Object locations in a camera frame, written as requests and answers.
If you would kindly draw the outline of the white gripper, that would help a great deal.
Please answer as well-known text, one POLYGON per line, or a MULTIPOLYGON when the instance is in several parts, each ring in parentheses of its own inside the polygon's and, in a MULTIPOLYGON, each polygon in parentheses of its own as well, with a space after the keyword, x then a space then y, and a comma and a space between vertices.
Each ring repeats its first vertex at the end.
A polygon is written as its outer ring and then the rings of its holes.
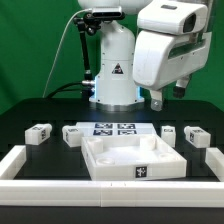
POLYGON ((189 74, 205 66, 212 35, 204 31, 207 17, 206 5, 173 0, 153 0, 139 12, 141 32, 135 45, 133 79, 151 90, 152 110, 162 110, 159 89, 179 79, 173 96, 183 98, 189 74))

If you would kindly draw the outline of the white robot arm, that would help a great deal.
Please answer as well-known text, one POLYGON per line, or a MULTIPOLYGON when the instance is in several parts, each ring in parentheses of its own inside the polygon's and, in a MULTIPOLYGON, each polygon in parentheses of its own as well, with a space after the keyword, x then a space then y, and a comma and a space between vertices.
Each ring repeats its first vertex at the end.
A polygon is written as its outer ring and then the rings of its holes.
POLYGON ((207 62, 218 0, 78 0, 85 31, 101 32, 101 67, 90 102, 127 111, 151 95, 163 107, 163 88, 182 98, 191 75, 207 62))

